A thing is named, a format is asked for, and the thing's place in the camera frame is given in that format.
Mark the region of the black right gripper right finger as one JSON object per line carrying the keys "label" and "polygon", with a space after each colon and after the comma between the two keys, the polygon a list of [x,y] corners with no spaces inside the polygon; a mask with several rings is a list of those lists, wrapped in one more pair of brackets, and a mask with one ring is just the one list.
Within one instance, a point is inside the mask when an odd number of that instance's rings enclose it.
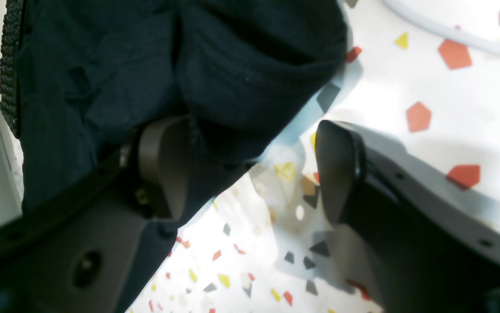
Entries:
{"label": "black right gripper right finger", "polygon": [[470,215],[488,197],[353,123],[320,121],[315,148],[326,217],[370,249],[386,313],[500,313],[500,233]]}

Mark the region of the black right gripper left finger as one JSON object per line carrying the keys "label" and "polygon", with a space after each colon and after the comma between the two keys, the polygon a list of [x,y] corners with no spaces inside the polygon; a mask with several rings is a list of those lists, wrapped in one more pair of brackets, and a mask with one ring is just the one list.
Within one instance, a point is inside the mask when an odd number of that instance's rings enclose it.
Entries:
{"label": "black right gripper left finger", "polygon": [[188,117],[149,123],[81,181],[0,226],[0,313],[113,313],[147,224],[186,206]]}

